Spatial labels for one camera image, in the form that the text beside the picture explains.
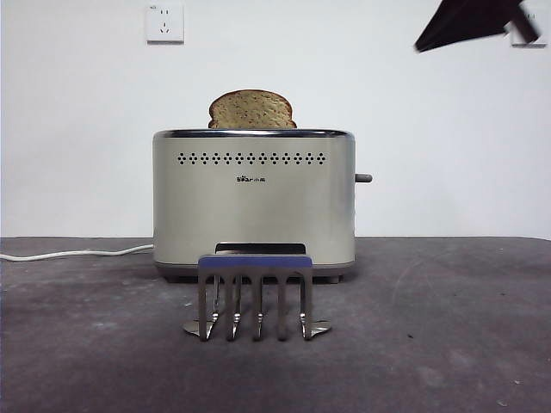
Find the electrical socket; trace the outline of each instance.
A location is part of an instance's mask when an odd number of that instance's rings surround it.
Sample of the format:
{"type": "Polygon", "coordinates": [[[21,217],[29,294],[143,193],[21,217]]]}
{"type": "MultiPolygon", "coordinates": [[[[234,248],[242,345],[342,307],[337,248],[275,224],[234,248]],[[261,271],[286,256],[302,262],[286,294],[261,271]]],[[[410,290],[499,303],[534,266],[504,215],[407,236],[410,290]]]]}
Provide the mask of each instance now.
{"type": "Polygon", "coordinates": [[[145,13],[147,43],[183,43],[183,6],[177,2],[158,2],[145,13]]]}
{"type": "Polygon", "coordinates": [[[530,49],[541,49],[547,47],[549,31],[549,7],[538,3],[536,3],[535,5],[531,5],[530,3],[528,3],[527,9],[524,10],[526,17],[528,17],[528,19],[540,33],[540,38],[533,43],[525,43],[523,36],[514,26],[511,26],[511,46],[530,49]]]}

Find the toaster top rim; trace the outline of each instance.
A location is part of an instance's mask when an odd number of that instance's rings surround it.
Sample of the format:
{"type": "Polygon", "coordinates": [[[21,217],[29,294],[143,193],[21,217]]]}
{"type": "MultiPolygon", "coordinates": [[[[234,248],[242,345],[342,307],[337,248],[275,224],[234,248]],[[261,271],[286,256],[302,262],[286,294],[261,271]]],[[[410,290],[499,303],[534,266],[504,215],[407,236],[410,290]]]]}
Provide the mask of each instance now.
{"type": "Polygon", "coordinates": [[[157,132],[153,140],[192,138],[340,138],[354,139],[346,131],[332,129],[172,129],[157,132]]]}

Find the gray table surface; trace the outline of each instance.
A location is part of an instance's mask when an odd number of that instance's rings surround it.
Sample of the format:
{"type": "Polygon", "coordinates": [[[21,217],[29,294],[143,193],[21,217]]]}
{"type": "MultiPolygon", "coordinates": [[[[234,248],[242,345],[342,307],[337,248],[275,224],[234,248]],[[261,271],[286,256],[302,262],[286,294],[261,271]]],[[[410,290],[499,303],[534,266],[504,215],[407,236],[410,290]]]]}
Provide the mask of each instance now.
{"type": "MultiPolygon", "coordinates": [[[[7,238],[2,252],[150,242],[7,238]]],[[[167,283],[150,252],[3,262],[2,412],[551,411],[550,242],[358,238],[356,260],[314,286],[330,333],[304,342],[296,317],[278,342],[267,286],[261,342],[245,314],[236,342],[215,329],[206,343],[181,329],[195,285],[167,283]]]]}

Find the power cord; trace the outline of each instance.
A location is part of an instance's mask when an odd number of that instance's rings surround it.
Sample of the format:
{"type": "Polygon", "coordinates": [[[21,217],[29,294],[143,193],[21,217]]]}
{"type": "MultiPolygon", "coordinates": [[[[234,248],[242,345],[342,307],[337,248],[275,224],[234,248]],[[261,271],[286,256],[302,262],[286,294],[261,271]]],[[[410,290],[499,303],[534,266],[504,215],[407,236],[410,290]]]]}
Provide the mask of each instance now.
{"type": "Polygon", "coordinates": [[[0,260],[12,261],[12,262],[28,262],[28,261],[38,261],[46,260],[48,258],[57,258],[59,256],[124,256],[125,254],[132,254],[136,251],[150,250],[153,248],[153,244],[140,245],[139,247],[129,248],[127,250],[121,251],[93,251],[93,250],[82,250],[82,251],[61,251],[53,252],[51,254],[42,254],[39,256],[9,256],[7,254],[0,254],[0,260]]]}

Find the toaster vent hole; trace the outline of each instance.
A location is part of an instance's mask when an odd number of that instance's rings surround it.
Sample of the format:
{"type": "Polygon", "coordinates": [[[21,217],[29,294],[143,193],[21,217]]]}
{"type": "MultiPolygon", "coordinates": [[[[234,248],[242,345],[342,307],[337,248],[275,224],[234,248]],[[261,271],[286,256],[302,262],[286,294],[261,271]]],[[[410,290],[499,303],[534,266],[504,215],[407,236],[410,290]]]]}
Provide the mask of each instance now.
{"type": "Polygon", "coordinates": [[[326,156],[323,152],[178,152],[175,156],[176,161],[187,165],[207,165],[207,164],[237,164],[237,165],[277,165],[279,163],[290,165],[323,165],[326,156]]]}

